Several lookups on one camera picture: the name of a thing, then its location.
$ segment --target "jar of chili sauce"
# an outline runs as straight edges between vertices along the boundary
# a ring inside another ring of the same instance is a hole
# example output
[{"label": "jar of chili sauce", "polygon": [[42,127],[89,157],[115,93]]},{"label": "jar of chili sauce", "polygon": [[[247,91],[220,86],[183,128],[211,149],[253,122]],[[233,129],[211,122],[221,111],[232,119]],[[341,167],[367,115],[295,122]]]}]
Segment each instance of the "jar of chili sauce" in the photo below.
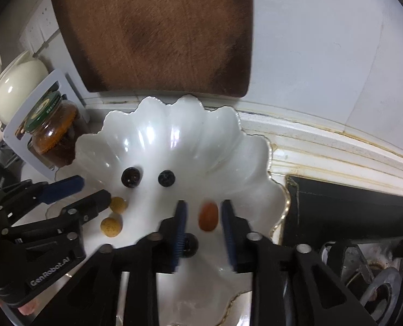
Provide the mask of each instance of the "jar of chili sauce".
[{"label": "jar of chili sauce", "polygon": [[35,151],[57,167],[75,159],[75,144],[88,127],[75,103],[62,99],[61,93],[49,93],[25,122]]}]

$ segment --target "green jar lid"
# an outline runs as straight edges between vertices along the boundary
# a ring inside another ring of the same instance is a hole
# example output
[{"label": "green jar lid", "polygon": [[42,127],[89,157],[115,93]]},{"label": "green jar lid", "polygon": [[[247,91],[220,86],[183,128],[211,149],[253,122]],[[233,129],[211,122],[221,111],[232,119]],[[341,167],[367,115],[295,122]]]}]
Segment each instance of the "green jar lid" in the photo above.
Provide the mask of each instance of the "green jar lid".
[{"label": "green jar lid", "polygon": [[49,114],[55,109],[60,100],[61,93],[59,91],[49,93],[39,105],[36,105],[33,113],[25,122],[25,131],[30,133],[39,127],[48,118]]}]

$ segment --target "wooden cutting board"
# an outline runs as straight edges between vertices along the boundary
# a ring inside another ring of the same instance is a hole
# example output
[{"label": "wooden cutting board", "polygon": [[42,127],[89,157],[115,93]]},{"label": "wooden cutting board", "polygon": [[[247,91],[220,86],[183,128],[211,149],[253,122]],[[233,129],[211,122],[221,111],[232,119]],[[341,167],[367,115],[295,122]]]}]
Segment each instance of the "wooden cutting board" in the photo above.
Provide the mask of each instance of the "wooden cutting board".
[{"label": "wooden cutting board", "polygon": [[242,97],[253,0],[52,0],[87,89]]}]

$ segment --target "white petal-shaped dish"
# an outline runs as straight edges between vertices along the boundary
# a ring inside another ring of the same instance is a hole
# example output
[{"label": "white petal-shaped dish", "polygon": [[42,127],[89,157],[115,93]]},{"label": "white petal-shaped dish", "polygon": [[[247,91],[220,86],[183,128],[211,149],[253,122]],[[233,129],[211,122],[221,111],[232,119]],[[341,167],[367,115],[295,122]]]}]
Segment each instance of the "white petal-shaped dish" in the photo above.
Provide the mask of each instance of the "white petal-shaped dish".
[{"label": "white petal-shaped dish", "polygon": [[[110,112],[103,129],[83,135],[76,143],[76,159],[57,174],[57,180],[78,174],[84,190],[50,209],[61,208],[96,190],[105,188],[127,200],[122,215],[123,230],[115,238],[100,231],[100,222],[111,214],[103,211],[84,225],[87,256],[100,245],[122,247],[157,229],[172,216],[176,203],[188,203],[187,232],[196,235],[198,253],[181,259],[173,275],[159,275],[160,325],[214,326],[224,321],[230,301],[251,289],[251,276],[232,272],[227,262],[219,223],[213,232],[198,227],[198,214],[205,200],[220,206],[231,199],[238,216],[254,230],[271,236],[289,207],[288,192],[268,173],[271,146],[259,135],[246,135],[239,116],[231,107],[205,110],[192,96],[166,105],[148,97],[132,113]],[[129,189],[120,177],[125,168],[142,169],[140,185]],[[162,187],[157,180],[163,170],[172,170],[176,181]]]}]

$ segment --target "gas stove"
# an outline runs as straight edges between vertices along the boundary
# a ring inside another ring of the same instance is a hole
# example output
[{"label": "gas stove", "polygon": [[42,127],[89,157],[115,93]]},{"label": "gas stove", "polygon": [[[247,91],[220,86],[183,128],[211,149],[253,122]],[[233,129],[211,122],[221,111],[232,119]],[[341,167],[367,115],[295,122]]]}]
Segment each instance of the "gas stove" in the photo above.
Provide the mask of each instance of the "gas stove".
[{"label": "gas stove", "polygon": [[378,325],[402,326],[403,197],[293,176],[287,188],[282,244],[311,245]]}]

